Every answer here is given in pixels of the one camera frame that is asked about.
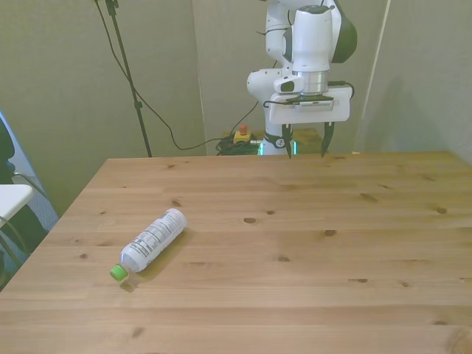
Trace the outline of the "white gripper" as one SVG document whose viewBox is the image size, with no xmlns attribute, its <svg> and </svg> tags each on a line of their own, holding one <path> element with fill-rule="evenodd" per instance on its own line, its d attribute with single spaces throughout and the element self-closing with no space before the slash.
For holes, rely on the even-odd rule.
<svg viewBox="0 0 472 354">
<path fill-rule="evenodd" d="M 316 96 L 300 94 L 274 94 L 268 100 L 268 118 L 273 124 L 324 124 L 321 157 L 328 151 L 334 134 L 334 122 L 350 118 L 352 87 L 330 86 L 328 91 Z M 291 125 L 282 125 L 282 138 L 289 158 L 292 157 L 293 132 Z"/>
</svg>

